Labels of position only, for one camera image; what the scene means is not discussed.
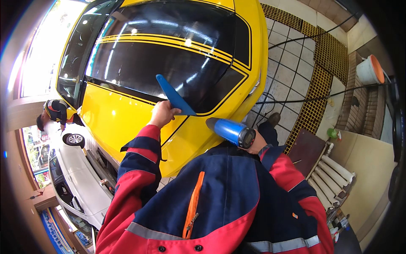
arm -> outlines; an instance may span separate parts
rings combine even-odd
[[[284,146],[267,145],[261,134],[256,132],[255,141],[247,151],[258,154],[276,184],[298,201],[307,216],[313,216],[317,220],[317,235],[321,244],[327,253],[333,253],[333,241],[327,227],[326,212],[317,198],[316,191],[307,183],[302,173],[296,170],[290,158],[282,153]]]
[[[121,149],[127,153],[119,167],[116,193],[97,236],[97,253],[109,253],[134,219],[134,213],[156,194],[161,180],[160,129],[180,112],[170,106],[169,101],[157,103],[149,124]]]

heat gun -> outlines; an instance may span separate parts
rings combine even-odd
[[[250,148],[255,140],[254,129],[229,119],[211,117],[206,120],[206,125],[220,137],[244,149]]]

wooden board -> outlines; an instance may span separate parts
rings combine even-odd
[[[295,167],[304,177],[310,173],[322,153],[325,143],[324,140],[316,137],[316,135],[309,131],[303,128],[300,129],[299,135],[292,145],[288,156],[292,162],[301,160],[295,164]]]

jacket button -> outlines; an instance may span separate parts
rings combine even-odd
[[[201,251],[201,250],[203,250],[203,246],[201,246],[201,245],[196,245],[196,246],[194,247],[194,250],[195,250],[195,251]]]

yellow grating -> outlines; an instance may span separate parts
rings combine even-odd
[[[325,31],[319,26],[317,30],[318,33]],[[318,37],[314,61],[336,76],[344,85],[347,84],[348,50],[331,34],[326,33]]]
[[[317,34],[317,27],[303,21],[302,30],[300,32],[306,36],[313,36]]]
[[[261,3],[261,7],[265,17],[281,22],[282,24],[290,26],[300,32],[303,21],[301,18],[267,4]]]
[[[330,94],[331,83],[333,82],[333,76],[325,71],[317,63],[314,66],[313,75],[309,90],[307,91],[306,99],[313,99],[318,97],[327,96]],[[316,134],[319,128],[320,122],[326,109],[327,100],[315,100],[303,103],[300,114],[290,135],[285,143],[287,146],[284,153],[288,154],[292,145],[295,143],[296,138],[301,128],[308,130],[309,132]]]

